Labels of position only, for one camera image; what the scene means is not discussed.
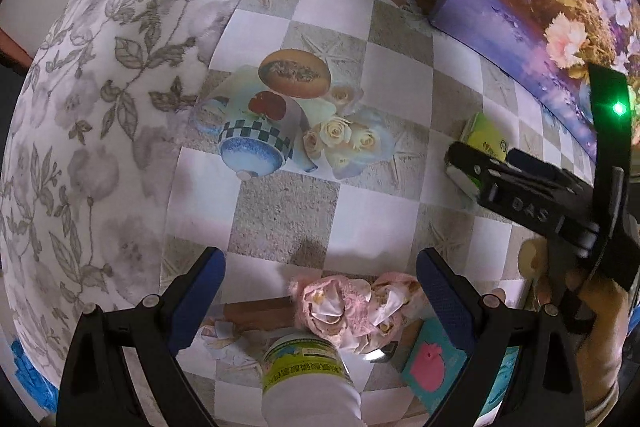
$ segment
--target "cream rose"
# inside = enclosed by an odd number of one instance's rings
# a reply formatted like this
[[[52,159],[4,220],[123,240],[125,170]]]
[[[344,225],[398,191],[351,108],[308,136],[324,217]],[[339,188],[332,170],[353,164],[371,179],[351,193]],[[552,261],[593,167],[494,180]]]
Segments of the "cream rose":
[[[353,112],[353,106],[363,95],[364,92],[360,87],[337,85],[331,87],[325,99],[335,105],[338,114],[349,114]]]
[[[340,116],[332,116],[320,124],[320,139],[327,147],[336,147],[351,139],[349,121]]]
[[[367,127],[353,124],[351,126],[351,140],[349,144],[356,151],[366,150],[373,152],[378,148],[380,143],[380,136],[374,130]]]
[[[320,153],[324,149],[324,142],[320,139],[317,129],[307,131],[302,137],[302,143],[309,158],[317,160],[320,157]]]

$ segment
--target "human hand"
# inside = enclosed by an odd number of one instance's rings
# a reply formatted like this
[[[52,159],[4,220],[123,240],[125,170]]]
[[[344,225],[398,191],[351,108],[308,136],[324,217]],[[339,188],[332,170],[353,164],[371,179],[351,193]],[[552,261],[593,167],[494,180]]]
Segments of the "human hand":
[[[518,268],[534,280],[534,299],[540,306],[551,302],[546,239],[524,242],[518,254]],[[576,352],[585,410],[599,405],[616,384],[622,364],[622,346],[628,328],[628,293],[616,282],[596,273],[585,282],[587,272],[567,272],[565,284],[572,291],[584,284],[578,297],[596,315],[593,329]]]

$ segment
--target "checkered tablecloth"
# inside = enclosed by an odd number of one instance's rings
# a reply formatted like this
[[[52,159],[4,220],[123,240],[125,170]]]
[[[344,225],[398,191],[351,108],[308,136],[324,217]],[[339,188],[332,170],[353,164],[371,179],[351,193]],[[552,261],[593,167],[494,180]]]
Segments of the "checkered tablecloth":
[[[240,181],[218,155],[217,140],[191,129],[170,198],[163,282],[188,269],[206,245],[226,252],[223,303],[285,296],[296,275],[414,273],[417,253],[435,247],[480,293],[501,287],[507,304],[518,305],[527,283],[517,253],[532,233],[472,203],[445,175],[444,153],[483,111],[510,146],[591,180],[592,162],[562,125],[465,45],[412,29],[390,0],[242,0],[200,96],[284,48],[321,57],[334,76],[364,90],[362,103],[396,140],[393,158],[341,181],[322,168],[307,174],[291,160]],[[257,373],[189,350],[179,360],[220,425],[266,424]],[[423,425],[425,410],[394,360],[372,364],[350,355],[346,363],[365,422]]]

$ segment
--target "canvas print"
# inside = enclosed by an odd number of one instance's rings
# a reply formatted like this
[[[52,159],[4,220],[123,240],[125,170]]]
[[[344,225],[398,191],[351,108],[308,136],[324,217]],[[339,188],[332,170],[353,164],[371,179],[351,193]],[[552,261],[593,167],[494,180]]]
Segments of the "canvas print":
[[[369,0],[357,1],[371,10]],[[290,18],[298,3],[242,0],[239,8]],[[382,16],[374,14],[374,22]],[[229,24],[241,28],[237,19]],[[285,168],[419,197],[428,130],[366,104],[361,85],[365,52],[361,38],[293,21],[281,49],[260,57],[259,64],[247,58],[230,71],[215,71],[220,61],[214,56],[211,82],[190,116],[198,147],[208,137],[207,152],[219,154],[242,181]]]
[[[519,81],[592,158],[587,62],[625,73],[634,112],[633,145],[639,146],[637,0],[444,0],[432,22]]]

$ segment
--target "gray leaf pattern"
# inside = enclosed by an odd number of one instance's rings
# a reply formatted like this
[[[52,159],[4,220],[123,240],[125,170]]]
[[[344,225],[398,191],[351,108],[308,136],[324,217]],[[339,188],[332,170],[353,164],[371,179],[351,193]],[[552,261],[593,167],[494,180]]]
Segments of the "gray leaf pattern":
[[[123,91],[118,99],[118,123],[130,139],[134,139],[138,127],[138,110],[131,95]]]
[[[116,120],[116,105],[113,104],[102,117],[102,129],[100,130],[100,139],[107,136],[113,122]]]
[[[118,8],[120,8],[120,3],[122,2],[122,0],[108,0],[107,4],[105,4],[104,6],[104,14],[109,18],[113,18],[114,15],[116,15],[116,12],[118,11]]]
[[[53,247],[53,254],[56,256],[58,265],[62,268],[69,279],[75,283],[80,283],[78,276],[78,262],[74,256],[69,252],[69,249],[60,241],[53,232],[49,232],[51,238],[51,246]]]
[[[18,100],[27,118],[24,123],[14,118],[5,154],[5,169],[11,163],[12,171],[0,178],[0,248],[11,243],[29,263],[46,266],[54,279],[46,289],[55,293],[49,302],[34,291],[26,273],[20,276],[22,266],[13,257],[5,274],[12,279],[9,286],[24,295],[24,305],[14,306],[24,349],[54,384],[60,382],[74,325],[89,300],[85,291],[97,289],[114,303],[122,302],[120,296],[135,303],[152,290],[149,274],[159,270],[158,238],[164,226],[157,208],[164,188],[157,186],[166,182],[170,187],[179,150],[170,119],[196,103],[200,85],[194,68],[203,77],[206,70],[197,59],[205,53],[200,47],[212,51],[190,25],[200,16],[199,6],[225,3],[228,20],[238,1],[70,0],[34,58]],[[167,67],[175,68],[170,86],[158,84]],[[99,98],[68,124],[56,124],[62,101],[75,103],[65,93],[81,82],[101,86]],[[159,125],[158,116],[167,124]],[[123,132],[112,129],[116,120]],[[60,154],[68,154],[69,137],[78,141],[72,146],[75,162],[60,169],[55,160],[68,165],[69,156]],[[123,179],[125,190],[140,195],[140,211],[128,223],[104,229],[105,219],[120,204],[120,197],[112,195],[118,158],[124,169],[122,157],[132,154],[136,175],[123,172]],[[20,168],[15,167],[18,157]],[[144,205],[151,212],[145,213]],[[116,243],[109,243],[113,233],[103,235],[102,230],[114,230]],[[147,252],[142,261],[137,248]]]
[[[116,37],[116,60],[125,68],[139,70],[144,65],[142,60],[142,47],[136,41]]]

